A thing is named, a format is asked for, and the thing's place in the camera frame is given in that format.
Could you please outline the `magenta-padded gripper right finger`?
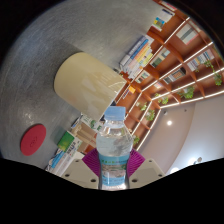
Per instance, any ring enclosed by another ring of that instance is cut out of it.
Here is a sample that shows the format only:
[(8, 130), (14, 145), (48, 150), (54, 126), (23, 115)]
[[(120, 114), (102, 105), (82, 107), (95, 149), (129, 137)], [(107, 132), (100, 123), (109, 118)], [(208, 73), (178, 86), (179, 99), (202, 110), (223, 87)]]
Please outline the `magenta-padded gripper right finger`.
[(136, 150), (131, 151), (127, 163), (127, 177), (130, 189), (146, 186), (164, 176), (164, 172), (152, 158), (145, 159)]

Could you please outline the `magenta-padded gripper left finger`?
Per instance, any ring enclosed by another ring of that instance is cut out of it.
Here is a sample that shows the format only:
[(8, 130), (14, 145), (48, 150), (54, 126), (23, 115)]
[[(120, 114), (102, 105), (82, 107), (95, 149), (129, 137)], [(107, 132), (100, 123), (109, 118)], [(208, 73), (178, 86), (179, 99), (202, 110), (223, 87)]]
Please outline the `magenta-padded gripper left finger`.
[(83, 188), (97, 189), (99, 185), (100, 162), (96, 149), (82, 159), (75, 158), (61, 177)]

